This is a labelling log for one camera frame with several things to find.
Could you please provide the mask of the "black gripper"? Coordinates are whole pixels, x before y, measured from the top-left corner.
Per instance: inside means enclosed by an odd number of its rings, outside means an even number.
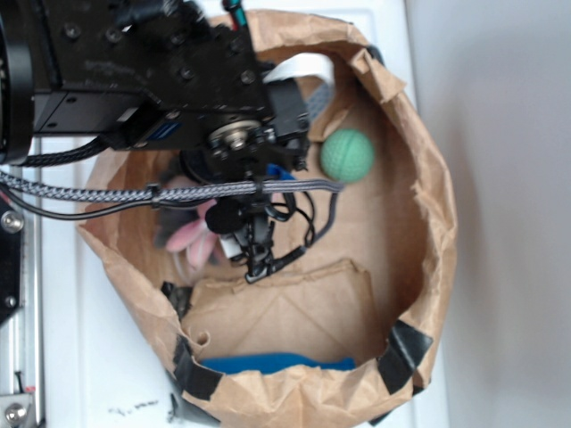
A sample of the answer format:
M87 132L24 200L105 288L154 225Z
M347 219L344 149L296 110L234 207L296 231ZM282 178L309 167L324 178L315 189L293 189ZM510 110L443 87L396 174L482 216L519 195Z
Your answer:
M179 155L184 172L202 185L254 184L251 193L217 196L204 215L211 232L237 247L237 254L229 258L246 265L245 279L250 284L293 263L309 246L304 243L281 258L274 256L275 225L288 221L298 207L292 191L280 191L285 208L278 210L272 201L274 193L261 190L265 181L292 180L294 171L305 169L309 148L305 130L225 127Z

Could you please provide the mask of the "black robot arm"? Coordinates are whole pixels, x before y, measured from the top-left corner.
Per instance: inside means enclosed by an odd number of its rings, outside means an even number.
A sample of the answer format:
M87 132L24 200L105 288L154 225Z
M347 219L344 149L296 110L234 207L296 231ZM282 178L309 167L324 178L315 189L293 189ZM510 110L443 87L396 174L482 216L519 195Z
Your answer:
M115 151L175 150L195 188L92 191L1 176L24 195L99 202L105 215L141 206L205 208L207 227L235 239L256 282L299 259L273 254L272 179L304 169L309 114L293 78L258 59L243 6L211 25L193 1L4 1L1 4L1 161L59 166Z

